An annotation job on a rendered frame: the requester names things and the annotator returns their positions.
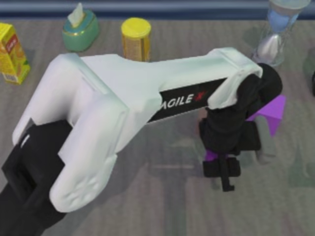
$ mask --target yellow canister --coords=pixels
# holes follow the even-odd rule
[[[121,27],[123,50],[126,59],[135,61],[150,60],[151,25],[141,18],[129,18]]]

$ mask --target wooden table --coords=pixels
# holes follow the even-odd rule
[[[66,53],[62,21],[11,21],[32,71],[21,86],[0,81],[0,166],[11,134],[49,62]],[[154,61],[235,47],[250,56],[262,22],[152,21]],[[120,21],[80,55],[122,54]],[[202,175],[198,112],[146,126],[119,153],[109,184],[91,204],[68,214],[44,236],[313,236],[315,235],[315,22],[298,22],[278,68],[287,105],[274,138],[278,157],[265,166],[243,155],[236,191]],[[159,168],[176,164],[175,169]],[[0,174],[0,189],[6,180]]]

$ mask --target yellow juice box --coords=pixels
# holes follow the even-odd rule
[[[20,85],[30,69],[14,26],[0,23],[0,79]]]

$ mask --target green tissue box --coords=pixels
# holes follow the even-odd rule
[[[69,51],[81,52],[92,45],[99,33],[95,14],[84,10],[85,17],[78,27],[72,27],[67,19],[63,26],[63,42]]]

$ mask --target robotic hand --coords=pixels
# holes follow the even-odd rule
[[[266,71],[278,76],[233,48],[151,63],[117,55],[59,55],[13,132],[15,148],[2,168],[8,184],[0,194],[0,205],[6,205],[0,235],[13,236],[17,228],[41,234],[93,201],[106,187],[117,153],[148,122],[207,107],[205,147],[229,153],[246,116],[259,109],[253,106],[257,96],[268,103],[281,92],[282,86],[274,94],[261,93],[268,87]],[[215,121],[220,116],[225,122]],[[216,123],[225,129],[220,132]],[[218,142],[225,142],[227,133],[238,134],[222,148]],[[33,231],[21,224],[26,218]]]

